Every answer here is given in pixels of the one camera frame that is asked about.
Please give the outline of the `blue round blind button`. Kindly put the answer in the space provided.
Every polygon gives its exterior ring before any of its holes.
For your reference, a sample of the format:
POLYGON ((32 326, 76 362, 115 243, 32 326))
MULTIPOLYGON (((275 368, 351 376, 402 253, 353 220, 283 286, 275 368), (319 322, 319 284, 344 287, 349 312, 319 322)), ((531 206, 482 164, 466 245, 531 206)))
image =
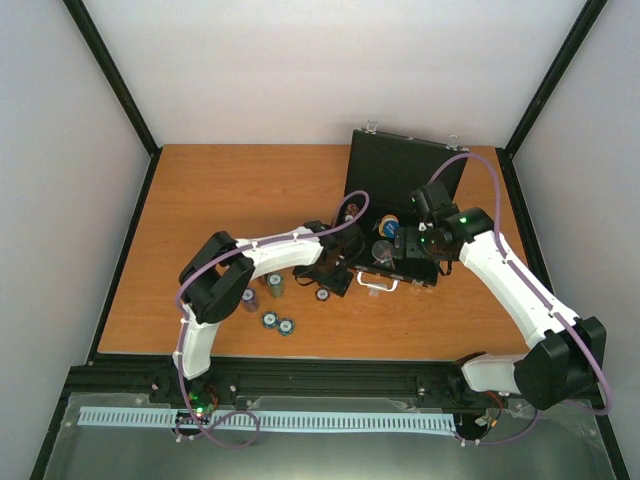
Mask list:
POLYGON ((382 226, 382 233, 386 238, 394 238, 395 237, 395 232, 398 228, 399 224, 397 222, 394 221, 390 221, 385 223, 382 226))

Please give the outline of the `clear round dealer button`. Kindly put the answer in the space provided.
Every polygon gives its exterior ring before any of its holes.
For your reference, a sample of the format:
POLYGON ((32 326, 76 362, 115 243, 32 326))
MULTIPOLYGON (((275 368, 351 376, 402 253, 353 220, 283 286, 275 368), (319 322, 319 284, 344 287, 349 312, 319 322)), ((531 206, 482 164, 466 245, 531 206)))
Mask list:
POLYGON ((388 240, 378 240, 373 244, 371 254, 374 260, 376 260, 377 257, 383 255, 393 255, 393 249, 394 245, 388 240))

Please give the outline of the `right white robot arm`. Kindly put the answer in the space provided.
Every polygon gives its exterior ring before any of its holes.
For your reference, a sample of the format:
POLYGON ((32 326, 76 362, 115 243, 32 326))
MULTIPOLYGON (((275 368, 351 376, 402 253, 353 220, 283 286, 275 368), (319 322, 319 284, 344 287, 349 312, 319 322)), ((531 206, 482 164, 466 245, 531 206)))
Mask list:
POLYGON ((426 259, 459 262, 488 288, 518 328, 524 355, 480 354, 463 361, 469 389, 522 396, 547 410, 603 382, 606 330, 556 298, 509 247, 497 219, 474 207, 461 211, 439 181, 411 192, 419 226, 404 239, 426 259))

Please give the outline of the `brown short stack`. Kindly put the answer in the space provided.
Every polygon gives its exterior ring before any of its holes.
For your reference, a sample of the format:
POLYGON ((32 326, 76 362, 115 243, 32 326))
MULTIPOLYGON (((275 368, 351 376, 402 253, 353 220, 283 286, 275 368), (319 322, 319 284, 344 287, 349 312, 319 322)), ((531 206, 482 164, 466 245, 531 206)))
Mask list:
POLYGON ((349 203, 345 207, 343 215, 342 215, 343 222, 346 223, 346 222, 349 222, 349 221, 353 220, 357 216, 359 211, 360 211, 360 208, 358 207, 357 204, 349 203))

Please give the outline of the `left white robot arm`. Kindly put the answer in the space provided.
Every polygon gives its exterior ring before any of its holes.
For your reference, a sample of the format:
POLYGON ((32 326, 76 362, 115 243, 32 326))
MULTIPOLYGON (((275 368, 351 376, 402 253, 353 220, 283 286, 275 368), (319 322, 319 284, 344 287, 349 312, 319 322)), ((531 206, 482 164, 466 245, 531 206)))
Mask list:
POLYGON ((347 222, 331 227, 308 222, 289 232, 255 239, 215 233, 179 276, 175 305, 181 330, 172 354, 178 373, 172 388, 186 402, 201 400, 208 390, 206 373, 221 322, 241 303, 249 284, 260 276, 293 267, 329 269, 339 256, 358 252, 362 230, 347 222))

